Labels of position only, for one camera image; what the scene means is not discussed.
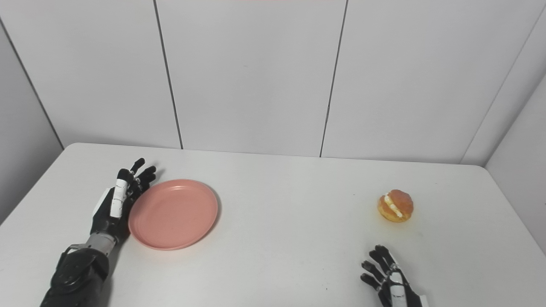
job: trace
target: robotic finger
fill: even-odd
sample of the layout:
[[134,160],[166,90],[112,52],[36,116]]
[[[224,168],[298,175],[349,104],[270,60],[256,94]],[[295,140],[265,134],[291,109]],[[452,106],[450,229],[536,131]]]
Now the robotic finger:
[[371,275],[364,273],[360,279],[377,291],[384,307],[428,307],[426,297],[417,295],[411,289],[402,269],[386,247],[376,245],[369,255],[379,264],[385,275],[373,263],[364,261],[362,268]]
[[144,163],[140,158],[130,170],[120,169],[116,185],[104,193],[93,214],[87,242],[73,244],[61,254],[41,307],[97,306],[109,274],[108,257],[129,236],[130,210],[156,179],[154,166],[135,177]]

